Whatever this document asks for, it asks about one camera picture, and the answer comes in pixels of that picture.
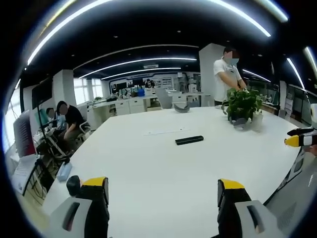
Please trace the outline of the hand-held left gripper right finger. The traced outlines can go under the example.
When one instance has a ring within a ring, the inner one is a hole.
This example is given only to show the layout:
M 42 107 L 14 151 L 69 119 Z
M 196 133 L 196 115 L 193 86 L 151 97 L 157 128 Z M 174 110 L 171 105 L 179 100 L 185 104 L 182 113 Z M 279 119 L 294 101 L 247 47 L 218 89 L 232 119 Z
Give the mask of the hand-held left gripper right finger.
M 218 180 L 217 206 L 219 238 L 278 237 L 276 217 L 239 182 Z

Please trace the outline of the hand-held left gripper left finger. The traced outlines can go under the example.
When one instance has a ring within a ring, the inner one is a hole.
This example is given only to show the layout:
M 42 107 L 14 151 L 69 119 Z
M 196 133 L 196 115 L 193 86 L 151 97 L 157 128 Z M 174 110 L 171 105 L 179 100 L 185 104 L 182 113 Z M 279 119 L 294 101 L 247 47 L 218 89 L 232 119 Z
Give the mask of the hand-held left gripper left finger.
M 70 197 L 50 215 L 50 237 L 108 237 L 108 178 L 91 178 L 81 183 L 78 176 L 72 176 L 66 187 Z

